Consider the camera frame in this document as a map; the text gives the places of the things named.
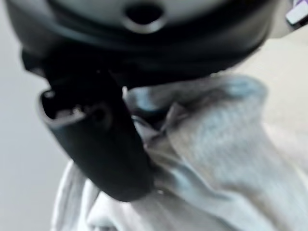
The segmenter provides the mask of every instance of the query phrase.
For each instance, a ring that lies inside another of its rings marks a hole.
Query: gray fabric
[[[126,102],[156,166],[155,191],[133,203],[76,193],[76,203],[93,206],[72,217],[58,203],[55,217],[75,220],[79,231],[306,231],[307,178],[263,131],[265,98],[265,88],[246,77],[131,90]],[[146,122],[164,112],[156,129]],[[54,222],[53,231],[76,230],[70,227]]]

